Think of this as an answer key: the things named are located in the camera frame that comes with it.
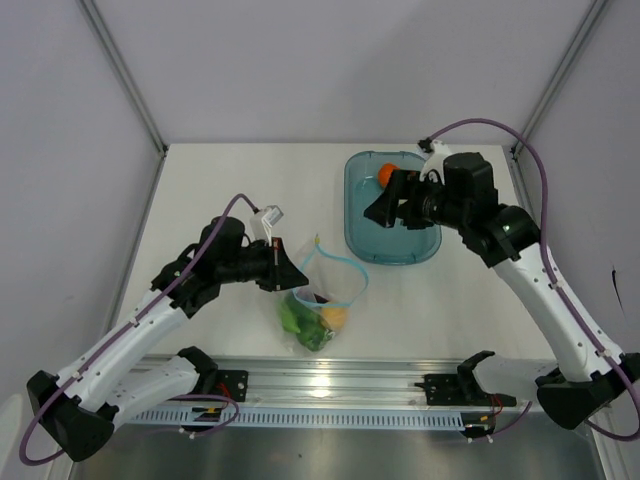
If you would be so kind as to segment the green cucumber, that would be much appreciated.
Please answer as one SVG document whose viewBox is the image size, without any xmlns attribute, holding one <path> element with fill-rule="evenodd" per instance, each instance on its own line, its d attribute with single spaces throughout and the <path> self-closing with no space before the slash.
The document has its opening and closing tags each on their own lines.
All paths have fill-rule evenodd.
<svg viewBox="0 0 640 480">
<path fill-rule="evenodd" d="M 298 302 L 293 296 L 285 297 L 279 306 L 282 327 L 289 333 L 302 333 L 314 319 L 314 312 Z"/>
</svg>

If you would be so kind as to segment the purple eggplant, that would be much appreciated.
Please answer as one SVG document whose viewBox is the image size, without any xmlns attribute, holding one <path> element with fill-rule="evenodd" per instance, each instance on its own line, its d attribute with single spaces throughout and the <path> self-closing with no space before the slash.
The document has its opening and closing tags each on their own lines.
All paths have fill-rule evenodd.
<svg viewBox="0 0 640 480">
<path fill-rule="evenodd" d="M 326 304 L 331 304 L 331 301 L 321 295 L 313 295 L 313 303 L 315 305 L 326 305 Z"/>
</svg>

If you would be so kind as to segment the clear zip top bag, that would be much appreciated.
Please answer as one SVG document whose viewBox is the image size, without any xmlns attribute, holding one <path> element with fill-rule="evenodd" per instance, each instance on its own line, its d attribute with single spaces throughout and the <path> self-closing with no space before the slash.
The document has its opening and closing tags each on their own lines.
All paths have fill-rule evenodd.
<svg viewBox="0 0 640 480">
<path fill-rule="evenodd" d="M 279 294 L 275 313 L 293 351 L 317 354 L 343 330 L 369 275 L 360 263 L 324 249 L 319 237 L 300 248 L 294 265 L 309 283 Z"/>
</svg>

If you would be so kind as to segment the orange tomato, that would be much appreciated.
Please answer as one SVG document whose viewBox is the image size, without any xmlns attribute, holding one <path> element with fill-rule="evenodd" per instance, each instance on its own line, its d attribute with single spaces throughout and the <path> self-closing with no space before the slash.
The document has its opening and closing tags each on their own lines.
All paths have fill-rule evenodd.
<svg viewBox="0 0 640 480">
<path fill-rule="evenodd" d="M 392 174 L 398 169 L 399 167 L 393 163 L 385 163 L 380 167 L 377 173 L 377 180 L 382 189 L 387 187 Z"/>
</svg>

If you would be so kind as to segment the yellow lemon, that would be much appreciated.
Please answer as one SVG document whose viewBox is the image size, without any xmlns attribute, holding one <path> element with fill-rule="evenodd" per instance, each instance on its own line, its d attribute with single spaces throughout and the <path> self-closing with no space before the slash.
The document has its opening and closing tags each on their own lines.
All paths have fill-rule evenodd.
<svg viewBox="0 0 640 480">
<path fill-rule="evenodd" d="M 338 306 L 325 306 L 320 311 L 322 324 L 325 328 L 338 332 L 348 320 L 349 308 Z"/>
</svg>

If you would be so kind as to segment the green bell pepper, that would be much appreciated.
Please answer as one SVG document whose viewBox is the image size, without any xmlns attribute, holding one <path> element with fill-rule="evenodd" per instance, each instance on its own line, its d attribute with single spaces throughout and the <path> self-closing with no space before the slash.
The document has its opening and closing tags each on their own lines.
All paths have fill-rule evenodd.
<svg viewBox="0 0 640 480">
<path fill-rule="evenodd" d="M 296 334 L 298 342 L 310 352 L 319 352 L 334 338 L 335 332 L 320 323 L 306 324 Z"/>
</svg>

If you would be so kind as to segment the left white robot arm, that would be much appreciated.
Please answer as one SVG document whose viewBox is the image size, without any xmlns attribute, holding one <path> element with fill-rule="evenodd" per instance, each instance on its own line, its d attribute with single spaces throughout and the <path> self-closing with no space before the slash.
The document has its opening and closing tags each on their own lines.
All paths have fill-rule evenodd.
<svg viewBox="0 0 640 480">
<path fill-rule="evenodd" d="M 245 226 L 216 217 L 166 264 L 129 317 L 72 364 L 36 372 L 26 388 L 34 412 L 28 426 L 43 429 L 61 453 L 84 461 L 128 420 L 169 400 L 235 405 L 220 390 L 218 366 L 197 347 L 136 375 L 132 369 L 168 334 L 216 300 L 223 286 L 255 283 L 266 292 L 306 286 L 308 278 L 286 254 L 281 238 L 245 240 Z"/>
</svg>

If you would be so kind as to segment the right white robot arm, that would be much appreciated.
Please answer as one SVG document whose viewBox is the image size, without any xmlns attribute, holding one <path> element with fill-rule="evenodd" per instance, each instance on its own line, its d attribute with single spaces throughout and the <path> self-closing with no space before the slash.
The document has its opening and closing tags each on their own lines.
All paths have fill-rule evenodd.
<svg viewBox="0 0 640 480">
<path fill-rule="evenodd" d="M 499 201 L 492 165 L 479 153 L 447 156 L 440 169 L 394 169 L 363 212 L 383 228 L 444 226 L 519 298 L 554 359 L 508 359 L 482 351 L 462 362 L 456 389 L 468 403 L 490 394 L 537 402 L 558 426 L 573 430 L 621 394 L 639 399 L 639 356 L 625 353 L 588 314 L 562 275 L 532 217 Z"/>
</svg>

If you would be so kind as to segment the teal plastic tub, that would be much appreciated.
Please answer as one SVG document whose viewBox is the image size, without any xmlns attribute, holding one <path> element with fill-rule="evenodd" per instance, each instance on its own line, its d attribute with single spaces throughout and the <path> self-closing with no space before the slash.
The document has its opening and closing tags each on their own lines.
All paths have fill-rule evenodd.
<svg viewBox="0 0 640 480">
<path fill-rule="evenodd" d="M 406 151 L 363 151 L 353 155 L 344 168 L 344 237 L 351 252 L 373 264 L 403 266 L 422 263 L 438 251 L 441 229 L 408 230 L 397 222 L 385 229 L 364 217 L 364 210 L 383 192 L 379 170 L 386 164 L 419 170 L 422 157 Z"/>
</svg>

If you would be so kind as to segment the black mounting plate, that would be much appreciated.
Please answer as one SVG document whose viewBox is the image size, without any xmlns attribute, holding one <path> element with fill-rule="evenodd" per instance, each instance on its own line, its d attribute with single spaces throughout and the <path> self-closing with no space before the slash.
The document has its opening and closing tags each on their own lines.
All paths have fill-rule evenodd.
<svg viewBox="0 0 640 480">
<path fill-rule="evenodd" d="M 245 370 L 219 370 L 214 380 L 214 394 L 233 399 L 238 403 L 246 400 L 249 373 Z"/>
<path fill-rule="evenodd" d="M 414 383 L 414 386 L 424 392 L 429 406 L 515 407 L 517 405 L 515 397 L 489 394 L 483 391 L 473 378 L 463 379 L 458 374 L 425 374 L 420 381 Z"/>
</svg>

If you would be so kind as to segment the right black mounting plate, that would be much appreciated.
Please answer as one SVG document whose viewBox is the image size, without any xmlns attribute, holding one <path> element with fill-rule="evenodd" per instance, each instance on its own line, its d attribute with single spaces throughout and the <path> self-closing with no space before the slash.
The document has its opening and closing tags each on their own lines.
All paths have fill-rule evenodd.
<svg viewBox="0 0 640 480">
<path fill-rule="evenodd" d="M 425 374 L 420 381 L 414 383 L 414 386 L 424 392 L 429 406 L 515 407 L 517 405 L 515 397 L 489 394 L 483 391 L 473 378 L 463 379 L 458 374 Z"/>
</svg>

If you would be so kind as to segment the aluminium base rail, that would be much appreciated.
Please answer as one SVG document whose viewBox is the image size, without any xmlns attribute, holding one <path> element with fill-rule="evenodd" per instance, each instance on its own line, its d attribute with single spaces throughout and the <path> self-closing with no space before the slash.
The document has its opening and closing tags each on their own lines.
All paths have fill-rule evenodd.
<svg viewBox="0 0 640 480">
<path fill-rule="evenodd" d="M 457 360 L 371 360 L 214 356 L 222 370 L 245 370 L 244 407 L 420 410 L 426 374 L 448 374 Z"/>
</svg>

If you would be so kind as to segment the right aluminium frame post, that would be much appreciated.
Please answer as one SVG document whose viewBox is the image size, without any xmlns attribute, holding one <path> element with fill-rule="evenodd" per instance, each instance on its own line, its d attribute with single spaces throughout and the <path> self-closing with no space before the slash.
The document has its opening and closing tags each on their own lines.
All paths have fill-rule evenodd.
<svg viewBox="0 0 640 480">
<path fill-rule="evenodd" d="M 541 94 L 527 116 L 520 133 L 522 140 L 517 140 L 510 149 L 515 161 L 525 150 L 524 141 L 531 140 L 541 126 L 612 4 L 613 1 L 610 0 L 589 2 L 586 12 L 563 48 Z"/>
</svg>

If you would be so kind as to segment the aluminium frame post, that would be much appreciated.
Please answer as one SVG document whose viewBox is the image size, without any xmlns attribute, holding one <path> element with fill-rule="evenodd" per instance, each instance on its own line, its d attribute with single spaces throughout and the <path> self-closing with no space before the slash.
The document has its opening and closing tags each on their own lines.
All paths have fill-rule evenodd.
<svg viewBox="0 0 640 480">
<path fill-rule="evenodd" d="M 151 115 L 147 102 L 97 2 L 92 0 L 78 0 L 76 4 L 95 36 L 109 67 L 118 81 L 132 111 L 141 123 L 146 136 L 158 154 L 163 157 L 168 150 L 168 146 Z"/>
<path fill-rule="evenodd" d="M 610 0 L 589 2 L 586 12 L 563 48 L 541 94 L 527 116 L 520 133 L 522 140 L 517 140 L 510 149 L 515 161 L 525 150 L 524 141 L 531 140 L 541 126 L 612 4 L 613 1 Z"/>
</svg>

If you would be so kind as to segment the left aluminium frame post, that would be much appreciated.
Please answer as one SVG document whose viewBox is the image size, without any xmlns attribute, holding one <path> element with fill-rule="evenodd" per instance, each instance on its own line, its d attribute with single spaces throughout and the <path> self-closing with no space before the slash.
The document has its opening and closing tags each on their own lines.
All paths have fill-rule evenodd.
<svg viewBox="0 0 640 480">
<path fill-rule="evenodd" d="M 168 146 L 151 115 L 147 102 L 97 2 L 92 0 L 78 0 L 76 4 L 95 36 L 109 67 L 118 81 L 132 111 L 141 123 L 146 136 L 158 154 L 163 157 L 168 150 Z"/>
</svg>

